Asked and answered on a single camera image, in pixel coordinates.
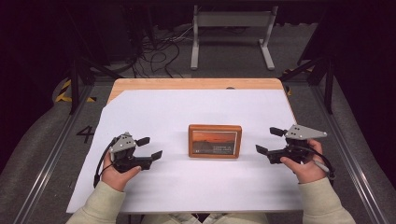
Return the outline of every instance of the forearm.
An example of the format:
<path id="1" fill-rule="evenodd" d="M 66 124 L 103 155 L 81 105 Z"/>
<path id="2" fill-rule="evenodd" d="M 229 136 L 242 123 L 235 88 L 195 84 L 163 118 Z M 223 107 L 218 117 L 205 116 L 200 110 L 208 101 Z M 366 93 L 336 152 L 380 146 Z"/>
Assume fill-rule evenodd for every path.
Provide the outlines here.
<path id="1" fill-rule="evenodd" d="M 304 224 L 355 223 L 353 217 L 341 205 L 328 178 L 299 185 L 303 197 Z"/>
<path id="2" fill-rule="evenodd" d="M 116 223 L 124 198 L 124 192 L 116 191 L 100 181 L 85 205 L 67 223 Z"/>

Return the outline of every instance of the white paper sheet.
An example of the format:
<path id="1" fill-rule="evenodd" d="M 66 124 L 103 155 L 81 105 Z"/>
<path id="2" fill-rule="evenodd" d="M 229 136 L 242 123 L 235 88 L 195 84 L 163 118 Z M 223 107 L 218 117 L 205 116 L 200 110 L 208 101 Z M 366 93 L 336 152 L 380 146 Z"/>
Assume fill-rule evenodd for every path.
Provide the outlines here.
<path id="1" fill-rule="evenodd" d="M 67 212 L 76 212 L 86 202 L 103 151 L 126 131 L 134 139 L 150 137 L 148 145 L 136 148 L 137 157 L 159 150 L 163 157 L 128 183 L 121 212 L 302 209 L 296 176 L 283 164 L 270 164 L 255 148 L 283 148 L 285 139 L 271 135 L 269 128 L 288 129 L 294 123 L 282 90 L 125 91 L 102 112 Z M 240 125 L 239 158 L 189 158 L 190 124 Z"/>

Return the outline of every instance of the wooden picture frame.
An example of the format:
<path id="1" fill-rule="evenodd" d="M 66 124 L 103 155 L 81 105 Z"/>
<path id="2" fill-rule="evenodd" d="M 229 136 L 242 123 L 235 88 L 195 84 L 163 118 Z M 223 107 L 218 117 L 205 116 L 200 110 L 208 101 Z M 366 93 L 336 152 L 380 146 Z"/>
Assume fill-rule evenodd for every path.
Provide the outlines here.
<path id="1" fill-rule="evenodd" d="M 242 128 L 238 125 L 189 126 L 189 156 L 191 158 L 237 159 Z"/>

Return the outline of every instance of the hand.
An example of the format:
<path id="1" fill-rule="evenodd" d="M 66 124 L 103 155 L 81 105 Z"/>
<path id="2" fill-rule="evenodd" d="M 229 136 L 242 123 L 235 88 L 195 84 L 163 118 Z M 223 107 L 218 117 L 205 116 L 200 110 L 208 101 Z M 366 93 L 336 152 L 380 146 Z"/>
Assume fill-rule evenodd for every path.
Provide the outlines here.
<path id="1" fill-rule="evenodd" d="M 311 146 L 316 152 L 322 154 L 321 143 L 313 139 L 307 140 L 309 146 Z M 299 164 L 287 157 L 280 158 L 283 164 L 285 164 L 289 169 L 291 169 L 296 175 L 300 184 L 306 184 L 320 180 L 326 176 L 326 173 L 320 169 L 314 161 L 319 161 L 323 163 L 320 156 L 310 153 L 310 158 L 304 162 L 304 164 Z"/>
<path id="2" fill-rule="evenodd" d="M 103 169 L 111 164 L 110 153 L 107 152 L 103 161 Z M 111 188 L 123 192 L 126 183 L 134 176 L 136 176 L 142 167 L 136 166 L 125 173 L 119 173 L 112 165 L 107 167 L 102 173 L 102 181 L 108 184 Z"/>

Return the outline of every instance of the dark background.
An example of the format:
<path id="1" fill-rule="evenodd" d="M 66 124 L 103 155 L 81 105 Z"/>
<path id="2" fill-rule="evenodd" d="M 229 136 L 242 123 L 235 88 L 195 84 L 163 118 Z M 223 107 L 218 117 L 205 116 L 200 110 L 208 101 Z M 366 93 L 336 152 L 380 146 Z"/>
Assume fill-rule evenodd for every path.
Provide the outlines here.
<path id="1" fill-rule="evenodd" d="M 52 107 L 54 88 L 68 76 L 75 52 L 64 43 L 59 20 L 72 27 L 71 35 L 82 54 L 109 64 L 131 60 L 139 53 L 139 36 L 147 28 L 147 15 L 151 24 L 160 29 L 172 29 L 192 18 L 192 6 L 128 7 L 131 18 L 121 13 L 123 8 L 77 6 L 66 13 L 49 7 L 45 1 L 0 1 L 1 170 L 23 134 Z M 322 18 L 323 7 L 280 7 L 276 22 L 282 25 L 323 20 L 302 59 L 332 56 L 335 76 L 361 131 L 396 186 L 396 174 L 392 172 L 396 161 L 392 141 L 392 127 L 396 125 L 393 8 L 387 2 L 364 1 L 333 7 Z M 115 21 L 119 26 L 110 26 L 106 21 Z"/>

